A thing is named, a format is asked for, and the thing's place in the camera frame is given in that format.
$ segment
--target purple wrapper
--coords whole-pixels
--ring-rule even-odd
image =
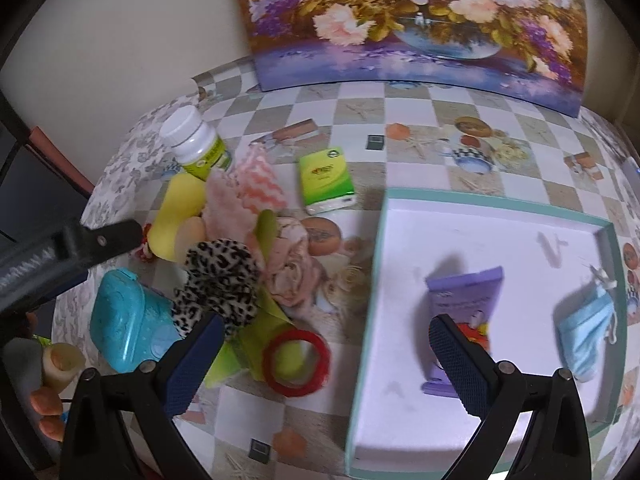
[[[431,317],[449,314],[462,333],[489,351],[488,327],[498,301],[502,267],[446,278],[427,278]],[[422,385],[425,394],[457,397],[449,378],[433,358],[430,376]]]

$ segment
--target wall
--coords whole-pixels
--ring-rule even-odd
[[[613,119],[636,60],[602,0],[586,0],[585,106]],[[138,117],[193,91],[190,77],[245,56],[235,0],[47,0],[0,87],[92,182]]]

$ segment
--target blue face mask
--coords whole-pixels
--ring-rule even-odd
[[[580,382],[593,379],[598,344],[604,338],[610,324],[612,330],[609,333],[609,342],[616,343],[618,318],[613,298],[605,290],[605,286],[607,285],[597,283],[587,304],[558,324],[564,365]]]

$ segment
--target red tape roll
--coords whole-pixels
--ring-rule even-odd
[[[307,383],[302,386],[285,386],[279,383],[273,375],[273,357],[281,345],[289,341],[307,341],[318,352],[318,364],[313,375]],[[331,350],[329,349],[324,338],[310,332],[309,330],[300,330],[299,328],[291,328],[280,335],[274,337],[262,354],[262,373],[264,380],[270,388],[278,394],[285,397],[303,397],[322,388],[329,379],[329,364],[331,362]]]

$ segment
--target teal plastic container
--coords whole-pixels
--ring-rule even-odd
[[[132,372],[147,359],[158,361],[180,340],[171,320],[172,304],[139,283],[129,269],[110,270],[95,298],[91,339],[119,373]]]

